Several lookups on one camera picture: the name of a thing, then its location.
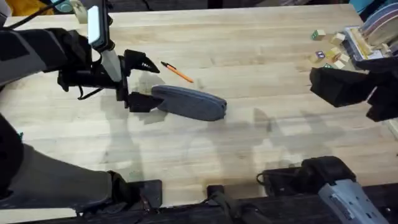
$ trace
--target wire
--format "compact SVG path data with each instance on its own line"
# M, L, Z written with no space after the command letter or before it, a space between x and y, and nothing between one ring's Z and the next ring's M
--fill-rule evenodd
M145 4L145 6L147 7L148 11L153 11L153 9L149 6L147 0L141 0L141 1Z
M103 88L98 88L98 89L92 91L91 93L83 96L83 88L81 87L81 85L79 85L78 87L79 87L79 91L80 91L80 96L77 98L78 100L85 100L103 90Z
M10 25L8 27L5 27L5 29L15 29L15 28L17 28L17 27L19 27L21 25L24 25L25 23L27 23L27 22L31 21L32 19L34 19L36 16L41 15L43 12L45 12L45 11L47 11L49 9L54 9L55 6L58 6L59 4L63 3L64 1L66 1L66 0L59 0L57 2L53 2L53 3L49 4L48 6L45 6L44 8L42 8L42 9L38 10L37 12L33 13L32 15L26 17L25 19L23 19L23 20L21 20L19 22L16 22L15 24Z

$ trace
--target wooden table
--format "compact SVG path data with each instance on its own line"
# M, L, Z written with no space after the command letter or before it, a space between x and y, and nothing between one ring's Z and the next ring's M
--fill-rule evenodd
M131 89L166 83L212 93L228 101L225 119L128 113L114 91L78 101L78 90L63 92L56 73L40 73L0 94L1 113L36 150L89 169L115 170L130 181L161 179L164 205L199 202L209 184L255 197L262 194L258 172L323 155L342 158L363 185L398 181L398 142L385 124L365 117L369 105L334 108L309 91L307 57L325 47L311 33L360 25L352 6L111 16L116 51L146 52L161 70L133 72ZM40 17L21 29L44 27L85 33L73 16ZM195 82L168 71L161 60Z

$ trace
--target wooden block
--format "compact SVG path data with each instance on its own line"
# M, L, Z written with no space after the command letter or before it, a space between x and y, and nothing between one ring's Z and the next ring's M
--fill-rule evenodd
M333 66L329 65L328 63L326 63L323 67L324 68L333 68Z
M342 43L342 41L345 40L345 38L346 36L344 34L337 33L330 39L330 43L339 46Z
M340 60L337 60L335 63L333 63L338 69L342 69L345 64L341 62Z
M80 0L70 0L70 4L72 5L73 12L75 12L75 16L80 24L87 24L88 15L87 10L84 5L80 2Z
M325 36L326 36L326 33L324 30L315 30L311 35L311 39L312 40L322 40Z
M341 50L338 47L333 47L329 51L326 52L326 58L335 62L338 56L341 54Z
M362 54L370 55L373 53L372 47L365 41L362 34L359 33L357 28L351 29L351 33L354 35L357 46Z
M385 43L381 44L380 51L383 54L383 56L385 56L385 57L390 57L392 55L392 51L391 51L390 47Z
M345 54L340 54L340 56L338 57L338 60L340 60L344 64L347 64L349 62L349 56L345 55Z
M325 54L322 51L317 51L314 54L311 54L310 61L313 63L317 63L322 61L325 58Z

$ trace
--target black clamp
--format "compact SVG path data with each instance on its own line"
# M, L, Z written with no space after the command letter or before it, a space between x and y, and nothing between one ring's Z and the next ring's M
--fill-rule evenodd
M207 187L208 205L217 205L223 209L229 223L241 224L268 224L272 223L253 204L241 203L224 194L222 185L210 185Z

